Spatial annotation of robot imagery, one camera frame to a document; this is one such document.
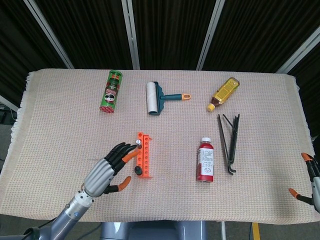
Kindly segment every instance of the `yellow plastic bottle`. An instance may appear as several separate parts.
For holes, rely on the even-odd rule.
[[[211,102],[206,107],[209,112],[215,110],[216,107],[223,104],[229,96],[239,87],[240,82],[234,77],[230,77],[215,94],[212,96]]]

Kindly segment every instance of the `red bottle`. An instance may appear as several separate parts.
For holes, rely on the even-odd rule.
[[[198,148],[196,180],[209,183],[214,181],[214,147],[209,137],[203,137]]]

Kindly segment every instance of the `robotic hand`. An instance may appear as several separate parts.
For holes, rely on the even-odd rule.
[[[314,209],[320,213],[320,163],[316,158],[309,154],[301,153],[303,160],[307,166],[312,187],[312,197],[302,196],[297,193],[293,188],[289,188],[291,195],[299,201],[314,206]]]
[[[102,194],[122,191],[130,183],[130,176],[128,176],[120,185],[110,186],[110,182],[125,164],[137,155],[136,151],[128,154],[135,148],[136,145],[130,145],[124,142],[115,146],[86,176],[84,184],[82,185],[84,190],[82,191],[92,198],[100,197]]]
[[[84,179],[84,183],[72,200],[65,205],[63,211],[53,221],[51,226],[31,227],[24,236],[6,236],[0,239],[6,240],[60,240],[64,239],[73,226],[86,213],[94,202],[94,198],[102,194],[109,194],[122,191],[131,180],[128,176],[119,185],[110,185],[115,175],[125,166],[125,164],[135,157],[138,152],[134,151],[137,145],[130,145],[122,142],[116,145],[109,154],[99,160],[90,173]]]

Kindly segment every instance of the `orange fingertip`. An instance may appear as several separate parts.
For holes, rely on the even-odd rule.
[[[122,161],[127,163],[127,162],[129,162],[130,159],[134,158],[137,155],[138,155],[138,152],[137,151],[133,151],[133,152],[129,153],[127,156],[123,157]]]
[[[289,188],[289,192],[291,193],[291,195],[296,199],[297,196],[299,195],[299,193],[296,192],[296,190],[294,190],[293,188]]]
[[[128,184],[130,183],[130,181],[131,181],[131,177],[127,176],[125,178],[125,180],[123,181],[123,183],[119,184],[119,186],[118,186],[119,192],[121,192],[123,189],[125,189],[128,186]]]
[[[302,153],[301,153],[301,156],[302,156],[302,158],[303,158],[303,160],[304,160],[305,162],[307,162],[307,161],[313,161],[313,160],[314,160],[312,156],[310,156],[309,154],[307,154],[307,153],[305,153],[305,152],[302,152]]]

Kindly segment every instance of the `orange building block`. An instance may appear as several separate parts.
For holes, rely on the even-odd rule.
[[[143,132],[138,132],[137,139],[141,141],[142,148],[138,148],[138,155],[136,156],[136,165],[142,168],[140,178],[151,178],[149,176],[149,141],[152,138]]]

